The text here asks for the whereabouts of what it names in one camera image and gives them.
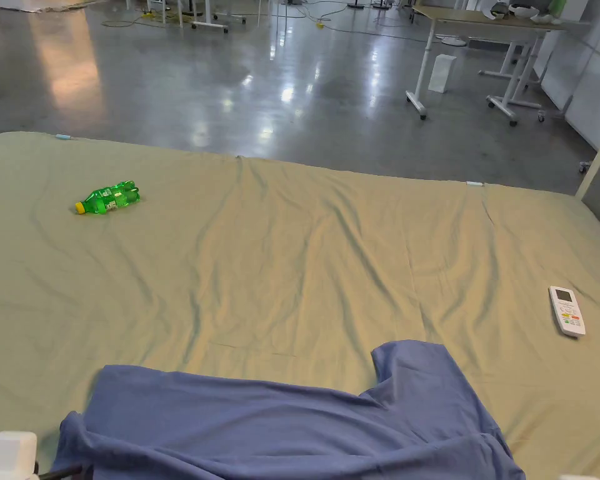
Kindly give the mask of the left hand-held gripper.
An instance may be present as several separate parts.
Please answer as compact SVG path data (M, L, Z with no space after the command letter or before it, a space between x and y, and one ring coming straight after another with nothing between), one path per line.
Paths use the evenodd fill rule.
M38 438L33 432L0 432L0 479L81 479L82 465L40 473L36 462Z

